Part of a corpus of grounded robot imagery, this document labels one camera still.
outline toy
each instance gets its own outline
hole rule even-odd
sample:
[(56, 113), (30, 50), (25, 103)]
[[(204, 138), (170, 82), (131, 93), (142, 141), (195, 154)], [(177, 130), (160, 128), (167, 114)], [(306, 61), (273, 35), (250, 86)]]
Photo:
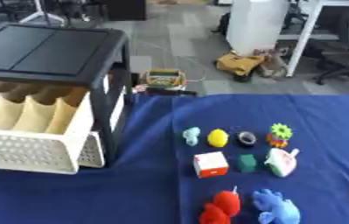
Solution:
[(267, 134), (267, 142), (272, 147), (284, 148), (292, 137), (292, 131), (287, 125), (275, 123), (270, 127), (270, 133)]
[(199, 216), (199, 224), (229, 224), (230, 218), (241, 210), (241, 201), (236, 187), (232, 192), (217, 193), (213, 203), (206, 203), (204, 209)]
[(221, 151), (195, 155), (193, 166), (199, 178), (225, 175), (228, 170), (228, 163)]
[(238, 166), (241, 172), (253, 172), (257, 166), (257, 161), (251, 154), (240, 155), (240, 158), (238, 159)]
[(263, 189), (253, 192), (253, 203), (262, 211), (258, 221), (261, 224), (298, 224), (301, 214), (289, 199), (283, 199), (280, 192)]
[(271, 149), (267, 155), (267, 161), (264, 164), (268, 165), (272, 172), (280, 177), (287, 177), (297, 167), (295, 156), (299, 153), (298, 149), (294, 149), (291, 153), (280, 149)]
[(207, 140), (213, 147), (221, 148), (227, 144), (228, 134), (222, 129), (214, 129), (209, 133)]
[(198, 127), (193, 127), (184, 130), (182, 137), (186, 139), (186, 143), (190, 146), (194, 146), (199, 142), (200, 129)]
[(245, 147), (253, 147), (257, 142), (257, 137), (252, 132), (242, 131), (238, 133), (237, 137), (240, 144)]
[(152, 88), (164, 88), (170, 90), (185, 90), (185, 74), (177, 69), (153, 68), (144, 73), (141, 82)]

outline green gear toy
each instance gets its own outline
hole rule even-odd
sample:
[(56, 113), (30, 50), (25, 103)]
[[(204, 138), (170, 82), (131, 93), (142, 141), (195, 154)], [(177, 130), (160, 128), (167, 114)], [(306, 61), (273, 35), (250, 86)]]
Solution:
[(270, 133), (280, 140), (289, 140), (292, 137), (291, 129), (287, 125), (281, 123), (274, 123), (274, 125), (270, 127)]

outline blue toy animal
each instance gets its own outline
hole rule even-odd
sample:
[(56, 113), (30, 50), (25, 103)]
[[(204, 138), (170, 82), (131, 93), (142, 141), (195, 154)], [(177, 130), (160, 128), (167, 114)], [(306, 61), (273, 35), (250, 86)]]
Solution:
[(198, 127), (193, 127), (184, 130), (182, 136), (186, 139), (186, 143), (190, 146), (194, 146), (199, 142), (200, 129)]
[(298, 208), (291, 200), (283, 199), (280, 192), (271, 192), (269, 189), (255, 191), (253, 203), (262, 211), (258, 218), (261, 224), (298, 224), (301, 220)]

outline yellow bag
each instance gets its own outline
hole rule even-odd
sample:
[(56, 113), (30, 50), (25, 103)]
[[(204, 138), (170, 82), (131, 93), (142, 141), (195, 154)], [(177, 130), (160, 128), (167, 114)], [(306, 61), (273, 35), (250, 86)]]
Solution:
[(264, 55), (242, 57), (230, 52), (216, 60), (216, 68), (235, 74), (235, 76), (249, 76), (250, 72), (264, 60)]

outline yellow ball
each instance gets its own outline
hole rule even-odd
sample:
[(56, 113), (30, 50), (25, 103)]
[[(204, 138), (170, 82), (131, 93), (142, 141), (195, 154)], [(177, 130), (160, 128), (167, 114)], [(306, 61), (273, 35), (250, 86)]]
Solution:
[(221, 148), (227, 144), (228, 134), (222, 129), (214, 129), (209, 133), (207, 140), (213, 147)]

